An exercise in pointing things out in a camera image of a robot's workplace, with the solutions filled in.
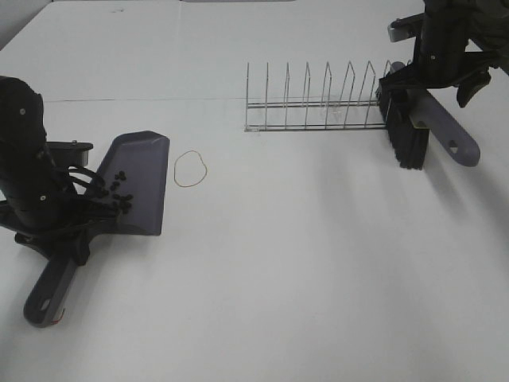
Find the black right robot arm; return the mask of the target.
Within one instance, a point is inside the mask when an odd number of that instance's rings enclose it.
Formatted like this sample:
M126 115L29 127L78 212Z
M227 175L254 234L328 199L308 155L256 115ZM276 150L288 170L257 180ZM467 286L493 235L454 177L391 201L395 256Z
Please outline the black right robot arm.
M402 102L411 90L455 87L461 108L492 77L508 70L507 1L425 1L424 11L389 25L393 42L414 39L409 64L379 80L380 111Z

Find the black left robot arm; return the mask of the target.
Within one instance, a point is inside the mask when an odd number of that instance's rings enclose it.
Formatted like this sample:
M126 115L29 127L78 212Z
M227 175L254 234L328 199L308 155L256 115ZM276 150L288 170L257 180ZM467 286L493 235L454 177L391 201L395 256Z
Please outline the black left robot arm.
M118 213L100 202L105 181L78 163L58 165L44 127L44 101L26 82L1 78L1 226L34 244L68 243L83 266L92 230Z

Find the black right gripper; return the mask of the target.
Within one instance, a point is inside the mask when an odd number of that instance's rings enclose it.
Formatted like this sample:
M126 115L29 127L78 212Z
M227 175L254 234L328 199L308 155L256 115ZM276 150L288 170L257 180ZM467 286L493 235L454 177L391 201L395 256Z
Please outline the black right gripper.
M482 88L490 84L489 68L498 68L502 56L496 51L463 52L445 57L420 56L413 63L404 65L383 77L379 83L384 91L391 92L391 112L397 120L409 116L407 89L457 88L457 102L466 107Z

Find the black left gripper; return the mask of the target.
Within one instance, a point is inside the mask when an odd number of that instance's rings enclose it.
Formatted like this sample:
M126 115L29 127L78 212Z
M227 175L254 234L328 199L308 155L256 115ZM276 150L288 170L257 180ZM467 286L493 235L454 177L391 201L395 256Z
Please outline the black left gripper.
M84 266L90 256L90 242L98 235L114 233L119 213L103 203L71 200L56 223L47 225L50 214L42 213L34 226L25 224L7 201L1 202L1 226L16 233L15 241L38 251L45 258L56 255Z

